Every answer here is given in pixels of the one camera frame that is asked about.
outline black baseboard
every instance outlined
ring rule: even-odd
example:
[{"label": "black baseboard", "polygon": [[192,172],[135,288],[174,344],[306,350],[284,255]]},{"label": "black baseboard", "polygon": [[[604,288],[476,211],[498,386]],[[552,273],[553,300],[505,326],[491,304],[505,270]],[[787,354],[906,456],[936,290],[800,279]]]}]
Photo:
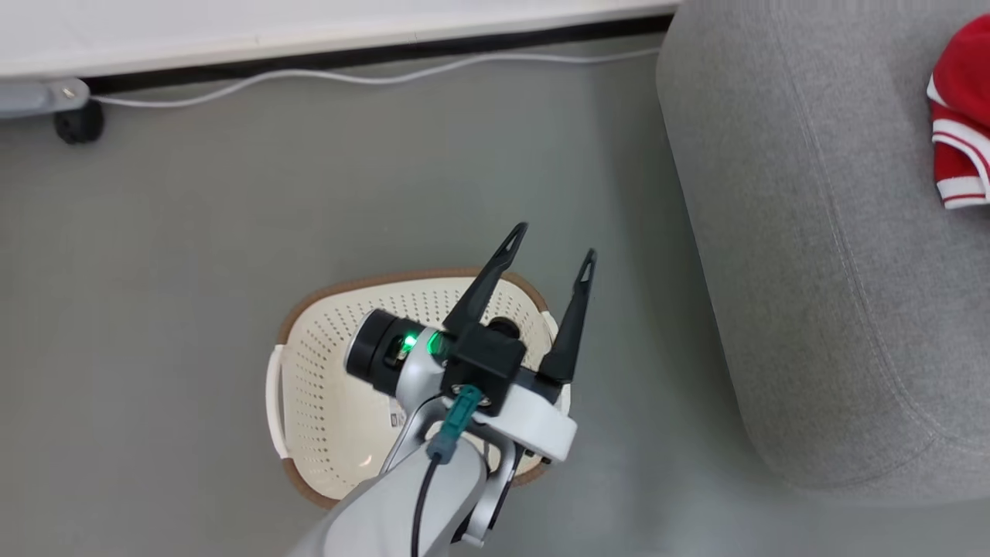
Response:
[{"label": "black baseboard", "polygon": [[672,15],[621,20],[588,25],[547,29],[526,33],[489,35],[433,41],[415,45],[395,45],[339,51],[315,55],[283,56],[248,61],[235,61],[194,67],[178,67],[140,73],[106,75],[83,79],[94,95],[120,93],[137,89],[201,83],[221,79],[244,79],[266,71],[288,68],[333,69],[372,63],[383,63],[433,56],[457,56],[521,49],[557,43],[595,41],[632,35],[663,33],[670,26]]}]

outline white wall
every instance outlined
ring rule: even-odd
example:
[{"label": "white wall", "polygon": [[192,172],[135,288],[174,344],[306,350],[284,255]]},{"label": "white wall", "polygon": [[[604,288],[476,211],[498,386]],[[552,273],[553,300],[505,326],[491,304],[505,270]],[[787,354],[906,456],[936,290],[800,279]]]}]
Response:
[{"label": "white wall", "polygon": [[9,0],[0,78],[101,75],[670,13],[680,0]]}]

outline black cable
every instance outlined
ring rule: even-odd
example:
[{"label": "black cable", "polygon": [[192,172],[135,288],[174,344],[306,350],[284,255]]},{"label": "black cable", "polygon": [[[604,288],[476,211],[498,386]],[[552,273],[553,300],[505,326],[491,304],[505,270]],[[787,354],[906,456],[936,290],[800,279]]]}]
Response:
[{"label": "black cable", "polygon": [[433,474],[437,471],[439,463],[440,455],[435,455],[430,459],[430,466],[427,468],[427,474],[423,477],[423,484],[420,486],[420,495],[416,498],[416,511],[413,513],[413,557],[420,557],[420,523],[423,521],[423,506],[427,502],[430,482],[433,481]]}]

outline brown basket rim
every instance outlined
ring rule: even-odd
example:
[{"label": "brown basket rim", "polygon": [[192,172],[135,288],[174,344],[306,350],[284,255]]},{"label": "brown basket rim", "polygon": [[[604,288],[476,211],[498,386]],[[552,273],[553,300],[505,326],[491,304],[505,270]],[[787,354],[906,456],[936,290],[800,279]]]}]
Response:
[{"label": "brown basket rim", "polygon": [[[350,292],[353,290],[360,290],[362,288],[370,288],[372,286],[381,286],[383,284],[388,284],[391,282],[405,282],[407,280],[422,280],[422,279],[451,279],[451,278],[461,278],[461,277],[476,277],[478,273],[481,272],[480,267],[462,267],[456,269],[436,269],[431,271],[413,271],[409,273],[394,273],[391,275],[382,275],[379,277],[372,278],[361,278],[358,280],[350,280],[347,282],[340,282],[325,288],[320,288],[315,292],[307,295],[289,311],[289,314],[282,321],[282,326],[278,330],[278,344],[286,344],[289,340],[289,333],[292,331],[292,326],[296,324],[296,320],[299,316],[303,314],[303,311],[313,305],[314,303],[322,300],[325,297]],[[540,293],[526,281],[524,278],[520,277],[515,273],[505,273],[502,275],[502,279],[505,279],[512,284],[516,285],[521,289],[526,295],[533,301],[533,304],[537,307],[537,310],[542,313],[547,311],[546,300],[540,295]],[[312,502],[316,506],[320,506],[327,510],[331,509],[340,500],[331,499],[323,494],[320,494],[314,490],[306,480],[303,479],[302,474],[299,473],[299,468],[296,467],[296,463],[291,458],[282,459],[282,468],[285,469],[285,475],[288,476],[289,482],[295,486],[296,490],[306,498],[308,501]],[[517,488],[519,486],[524,486],[536,478],[539,478],[546,472],[547,466],[543,463],[537,464],[535,468],[523,474],[517,476],[512,481],[512,487]]]}]

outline gray floor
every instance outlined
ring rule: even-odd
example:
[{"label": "gray floor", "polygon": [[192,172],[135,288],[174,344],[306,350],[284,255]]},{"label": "gray floor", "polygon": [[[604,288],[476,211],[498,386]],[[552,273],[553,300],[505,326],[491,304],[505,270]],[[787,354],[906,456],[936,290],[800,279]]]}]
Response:
[{"label": "gray floor", "polygon": [[986,555],[990,501],[839,508],[755,457],[652,81],[641,59],[272,82],[110,110],[77,149],[48,119],[0,125],[0,553],[281,554],[321,515],[265,425],[285,312],[343,279],[478,264],[529,220],[516,269],[558,312],[600,253],[578,437],[454,556]]}]

